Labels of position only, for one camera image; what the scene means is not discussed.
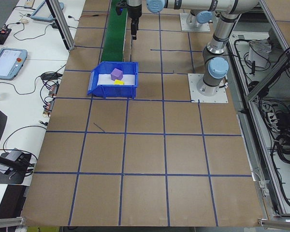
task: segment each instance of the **cardboard floor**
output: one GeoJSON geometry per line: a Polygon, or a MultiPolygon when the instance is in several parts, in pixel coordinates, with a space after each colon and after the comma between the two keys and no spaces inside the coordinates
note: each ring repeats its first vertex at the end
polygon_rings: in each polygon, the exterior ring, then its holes
{"type": "Polygon", "coordinates": [[[257,226],[262,217],[236,112],[191,103],[211,34],[180,31],[179,13],[143,8],[126,61],[136,99],[87,96],[109,0],[87,0],[22,215],[29,226],[257,226]]]}

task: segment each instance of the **green conveyor belt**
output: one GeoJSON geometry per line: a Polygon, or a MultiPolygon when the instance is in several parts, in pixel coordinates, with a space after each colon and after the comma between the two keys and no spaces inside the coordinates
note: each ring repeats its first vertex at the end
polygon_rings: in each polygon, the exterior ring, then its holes
{"type": "Polygon", "coordinates": [[[127,9],[124,9],[118,16],[116,14],[117,2],[118,0],[112,0],[101,61],[123,61],[124,58],[127,9]]]}

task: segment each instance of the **grid square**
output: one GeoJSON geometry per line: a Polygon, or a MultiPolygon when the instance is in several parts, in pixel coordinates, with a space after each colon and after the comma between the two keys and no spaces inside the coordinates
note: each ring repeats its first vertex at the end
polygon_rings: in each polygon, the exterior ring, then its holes
{"type": "MultiPolygon", "coordinates": [[[[91,12],[82,12],[82,15],[90,15],[91,12]]],[[[104,28],[107,18],[106,12],[95,12],[98,17],[82,17],[79,19],[78,28],[104,28]]]]}
{"type": "Polygon", "coordinates": [[[75,45],[101,47],[104,29],[78,28],[75,34],[75,45]]]}
{"type": "Polygon", "coordinates": [[[139,29],[147,29],[147,30],[159,30],[159,15],[158,14],[142,14],[142,18],[139,23],[139,29]]]}
{"type": "Polygon", "coordinates": [[[166,133],[201,134],[198,106],[190,102],[165,102],[166,133]]]}
{"type": "Polygon", "coordinates": [[[207,136],[205,141],[211,174],[251,174],[242,137],[207,136]]]}
{"type": "Polygon", "coordinates": [[[164,174],[163,135],[127,135],[125,173],[164,174]]]}
{"type": "Polygon", "coordinates": [[[134,48],[131,50],[131,61],[139,62],[139,72],[161,73],[160,51],[134,48]]]}
{"type": "Polygon", "coordinates": [[[86,0],[83,11],[108,11],[110,0],[86,0]]]}
{"type": "Polygon", "coordinates": [[[205,134],[241,134],[236,112],[231,103],[201,103],[202,122],[205,134]]]}
{"type": "Polygon", "coordinates": [[[89,100],[56,99],[47,130],[85,131],[89,105],[89,100]]]}
{"type": "Polygon", "coordinates": [[[190,52],[162,51],[164,73],[193,73],[190,52]]]}
{"type": "Polygon", "coordinates": [[[120,176],[81,175],[71,226],[117,226],[120,176]]]}
{"type": "Polygon", "coordinates": [[[262,212],[252,178],[212,177],[212,186],[219,226],[258,226],[262,212]]]}
{"type": "Polygon", "coordinates": [[[90,72],[65,71],[57,96],[65,98],[91,98],[91,95],[87,95],[89,79],[90,72]]]}
{"type": "Polygon", "coordinates": [[[26,225],[68,225],[75,181],[72,174],[34,174],[21,213],[26,225]]]}
{"type": "Polygon", "coordinates": [[[88,131],[124,132],[127,101],[94,100],[88,131]]]}
{"type": "Polygon", "coordinates": [[[164,176],[125,176],[122,226],[167,226],[164,176]]]}
{"type": "Polygon", "coordinates": [[[210,28],[211,33],[189,33],[192,51],[203,51],[206,45],[212,40],[214,30],[211,25],[210,28]]]}
{"type": "Polygon", "coordinates": [[[66,70],[91,71],[99,63],[100,48],[76,47],[70,52],[66,70]]]}
{"type": "Polygon", "coordinates": [[[205,73],[204,59],[202,52],[192,52],[194,73],[205,73]]]}
{"type": "Polygon", "coordinates": [[[123,134],[87,134],[81,171],[121,173],[123,147],[123,134]]]}
{"type": "Polygon", "coordinates": [[[187,75],[164,74],[163,93],[165,100],[190,101],[187,75]]]}
{"type": "Polygon", "coordinates": [[[180,18],[178,14],[160,14],[161,30],[181,31],[180,18]]]}
{"type": "Polygon", "coordinates": [[[166,136],[166,157],[170,174],[207,174],[201,136],[166,136]]]}
{"type": "Polygon", "coordinates": [[[216,226],[208,177],[169,176],[171,226],[216,226]]]}
{"type": "Polygon", "coordinates": [[[177,31],[162,31],[161,47],[163,50],[190,51],[188,33],[177,31]]]}
{"type": "Polygon", "coordinates": [[[139,73],[136,99],[162,100],[161,74],[139,73]]]}
{"type": "Polygon", "coordinates": [[[130,101],[127,132],[163,133],[162,103],[130,101]]]}
{"type": "Polygon", "coordinates": [[[83,133],[46,133],[35,171],[77,172],[83,140],[83,133]]]}

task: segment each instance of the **power strip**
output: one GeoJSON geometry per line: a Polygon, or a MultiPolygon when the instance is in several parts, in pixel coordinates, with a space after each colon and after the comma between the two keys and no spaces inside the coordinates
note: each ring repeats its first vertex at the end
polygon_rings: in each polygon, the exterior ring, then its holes
{"type": "Polygon", "coordinates": [[[24,7],[32,8],[35,0],[26,0],[24,7]]]}

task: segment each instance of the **yellow block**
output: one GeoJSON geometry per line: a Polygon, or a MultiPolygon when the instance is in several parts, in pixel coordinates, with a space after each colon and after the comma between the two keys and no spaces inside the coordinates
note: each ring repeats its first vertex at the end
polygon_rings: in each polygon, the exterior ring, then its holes
{"type": "Polygon", "coordinates": [[[115,84],[115,85],[124,85],[125,82],[120,81],[120,80],[115,80],[114,84],[115,84]]]}

